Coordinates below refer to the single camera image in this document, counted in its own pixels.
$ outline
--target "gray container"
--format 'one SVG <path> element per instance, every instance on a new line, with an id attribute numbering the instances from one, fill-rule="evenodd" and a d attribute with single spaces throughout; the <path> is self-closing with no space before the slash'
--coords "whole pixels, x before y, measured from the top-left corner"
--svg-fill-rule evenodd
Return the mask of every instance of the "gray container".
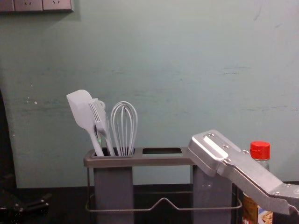
<path id="1" fill-rule="evenodd" d="M 89 169 L 93 168 L 95 210 L 90 208 L 90 203 L 86 209 L 96 213 L 97 224 L 133 224 L 134 212 L 150 212 L 161 201 L 167 201 L 176 210 L 193 211 L 193 224 L 231 224 L 231 210 L 241 207 L 231 207 L 231 181 L 219 175 L 207 176 L 188 158 L 188 150 L 187 147 L 136 148 L 130 157 L 98 157 L 93 150 L 89 151 L 84 158 L 84 166 L 88 172 L 88 189 Z M 193 171 L 193 208 L 179 208 L 167 198 L 161 198 L 151 208 L 134 208 L 132 167 L 181 165 L 190 165 Z"/>

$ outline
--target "painted wall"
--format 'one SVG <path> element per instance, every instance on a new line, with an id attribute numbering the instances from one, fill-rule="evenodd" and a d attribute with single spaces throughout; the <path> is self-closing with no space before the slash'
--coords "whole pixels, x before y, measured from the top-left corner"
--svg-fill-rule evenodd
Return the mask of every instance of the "painted wall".
<path id="1" fill-rule="evenodd" d="M 65 97 L 78 89 L 109 112 L 131 102 L 137 146 L 186 146 L 216 129 L 244 149 L 269 141 L 272 172 L 299 180 L 298 39 L 297 0 L 75 0 L 71 14 L 1 15 L 18 186 L 85 185 L 92 144 Z M 141 168 L 135 183 L 188 172 Z"/>

